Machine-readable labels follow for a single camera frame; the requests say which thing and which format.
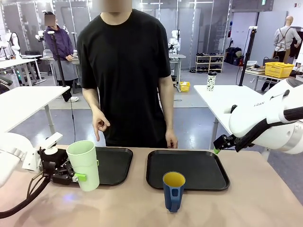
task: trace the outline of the person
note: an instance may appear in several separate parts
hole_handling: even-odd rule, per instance
[[[165,28],[131,1],[103,0],[103,6],[77,43],[97,141],[102,131],[106,146],[177,148]]]
[[[276,30],[274,36],[275,52],[273,57],[279,57],[279,62],[287,63],[290,53],[290,46],[294,38],[297,41],[297,43],[294,45],[295,48],[298,48],[302,42],[302,39],[300,38],[296,29],[291,27],[293,21],[294,18],[292,16],[287,16],[285,19],[285,26]],[[271,89],[276,83],[276,79],[267,79],[263,84],[261,92],[264,93],[268,86],[269,89]]]
[[[46,12],[46,15],[54,15],[53,12]],[[71,97],[71,87],[74,83],[74,80],[77,79],[77,74],[75,72],[74,66],[72,64],[72,55],[73,55],[73,46],[71,43],[71,39],[68,36],[67,32],[64,29],[61,29],[58,26],[58,21],[55,19],[53,22],[53,26],[48,26],[45,33],[44,33],[44,39],[48,46],[48,48],[53,53],[53,58],[57,60],[57,57],[55,55],[55,50],[53,46],[53,41],[48,34],[49,31],[54,31],[55,37],[56,37],[56,44],[58,47],[58,53],[60,55],[60,61],[62,65],[62,71],[64,75],[65,84],[70,87],[70,89],[67,91],[69,94],[64,93],[62,96],[66,102],[77,102],[79,100],[78,97],[72,96]],[[62,78],[60,76],[59,72],[59,66],[57,63],[54,64],[54,70],[56,74],[56,79],[58,81],[58,84],[60,86],[63,85]]]

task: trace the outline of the yellow basket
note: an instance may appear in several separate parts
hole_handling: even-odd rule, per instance
[[[283,62],[268,62],[265,65],[265,75],[277,78],[289,77],[294,67],[292,64],[285,64]]]
[[[183,92],[188,92],[190,88],[190,83],[189,82],[180,82],[180,89]]]

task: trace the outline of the floor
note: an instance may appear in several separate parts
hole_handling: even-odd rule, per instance
[[[239,67],[225,64],[224,72],[217,75],[216,84],[232,85],[236,84],[236,75]],[[53,85],[51,77],[46,76],[47,81],[40,86]],[[205,103],[196,93],[193,85],[206,84],[207,74],[195,74],[182,72],[181,79],[191,83],[190,92],[175,92],[175,111],[174,111],[174,128],[179,140],[179,148],[183,149],[208,149],[214,116]],[[253,76],[247,75],[243,84],[253,88],[254,83],[251,81]],[[263,82],[258,83],[258,90]],[[104,146],[104,138],[100,142],[96,141],[91,126],[91,111],[88,109],[83,96],[77,94],[80,101],[73,104],[76,140],[91,140],[97,146]],[[71,118],[70,104],[63,99],[57,99],[52,102],[51,112],[56,131],[63,134],[60,144],[71,144],[74,142],[74,129]],[[25,122],[14,128],[11,132],[26,136],[34,146],[50,136],[49,127],[44,110],[40,110]],[[226,134],[225,129],[219,124],[217,135]],[[249,150],[261,151],[262,148],[254,146]],[[268,162],[281,176],[285,183],[296,195],[298,200],[303,204],[303,153],[299,155],[288,155],[280,152],[271,152]]]

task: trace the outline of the woman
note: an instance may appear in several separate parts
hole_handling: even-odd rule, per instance
[[[52,12],[46,12],[46,15],[54,15]],[[51,39],[51,36],[48,34],[49,31],[54,31],[54,35],[56,37],[56,43],[58,47],[58,53],[60,56],[60,61],[62,65],[62,71],[64,75],[65,84],[67,86],[72,87],[73,82],[75,79],[77,79],[77,74],[75,72],[74,66],[72,64],[72,54],[73,54],[73,46],[71,44],[71,39],[68,36],[67,32],[64,29],[61,29],[57,24],[57,19],[54,22],[47,21],[46,24],[53,24],[53,26],[48,26],[45,33],[44,33],[44,39],[49,47],[49,49],[53,53],[53,58],[57,60],[57,57],[55,55],[55,50],[53,46],[53,41]],[[62,86],[62,80],[59,72],[58,64],[54,64],[55,74],[57,81],[60,86]],[[78,97],[71,97],[70,94],[63,94],[62,95],[64,100],[66,102],[77,102],[79,100]]]

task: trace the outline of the blue mug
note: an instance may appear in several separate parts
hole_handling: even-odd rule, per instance
[[[175,213],[181,206],[185,177],[178,172],[168,172],[163,176],[163,189],[166,208]]]

